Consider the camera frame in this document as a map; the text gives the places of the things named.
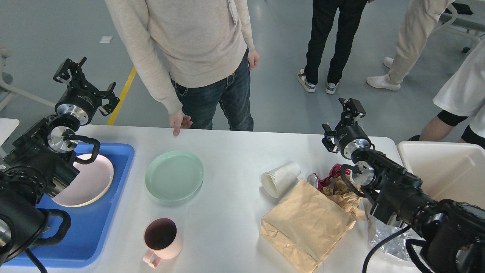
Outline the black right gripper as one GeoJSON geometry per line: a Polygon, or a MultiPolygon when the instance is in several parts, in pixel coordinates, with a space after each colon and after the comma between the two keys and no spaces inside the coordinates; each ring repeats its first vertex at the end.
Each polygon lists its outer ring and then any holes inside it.
{"type": "Polygon", "coordinates": [[[332,153],[341,153],[345,159],[351,159],[352,153],[358,149],[369,149],[371,141],[363,129],[357,124],[357,119],[366,116],[366,111],[357,99],[339,98],[343,106],[341,120],[335,130],[323,123],[324,138],[322,144],[332,153]]]}

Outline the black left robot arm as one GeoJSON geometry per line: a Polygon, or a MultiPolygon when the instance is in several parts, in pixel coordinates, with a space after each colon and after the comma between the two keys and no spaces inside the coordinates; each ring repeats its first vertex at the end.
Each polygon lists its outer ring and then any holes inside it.
{"type": "Polygon", "coordinates": [[[53,198],[72,183],[80,173],[74,163],[95,161],[100,142],[76,132],[90,124],[97,110],[107,116],[120,101],[115,82],[100,91],[87,81],[82,70],[86,59],[66,59],[59,66],[53,79],[64,83],[66,91],[54,105],[55,113],[31,126],[3,158],[7,169],[1,171],[0,182],[1,263],[25,253],[45,273],[30,247],[58,244],[71,226],[67,212],[37,205],[45,194],[53,198]]]}

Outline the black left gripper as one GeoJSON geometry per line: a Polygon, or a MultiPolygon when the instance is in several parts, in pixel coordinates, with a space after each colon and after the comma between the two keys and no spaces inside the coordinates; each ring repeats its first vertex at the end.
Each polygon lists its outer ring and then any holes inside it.
{"type": "Polygon", "coordinates": [[[114,93],[116,82],[111,83],[107,90],[96,91],[95,95],[85,89],[87,80],[82,65],[86,60],[86,57],[82,57],[76,63],[71,59],[66,59],[53,76],[54,81],[67,86],[66,91],[55,105],[55,113],[74,116],[82,126],[92,121],[98,108],[103,116],[109,116],[120,102],[114,93]]]}

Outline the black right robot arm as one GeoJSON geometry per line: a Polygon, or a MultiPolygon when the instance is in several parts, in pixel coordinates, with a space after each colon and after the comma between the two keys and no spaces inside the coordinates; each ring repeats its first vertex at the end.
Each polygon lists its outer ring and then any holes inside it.
{"type": "Polygon", "coordinates": [[[450,199],[433,200],[422,189],[422,180],[375,149],[358,124],[366,112],[359,100],[339,98],[341,120],[331,129],[323,124],[323,145],[340,153],[352,165],[341,166],[341,178],[357,196],[371,203],[371,214],[384,224],[401,228],[367,254],[412,229],[420,239],[407,239],[406,251],[422,273],[483,273],[485,271],[484,210],[450,199]]]}

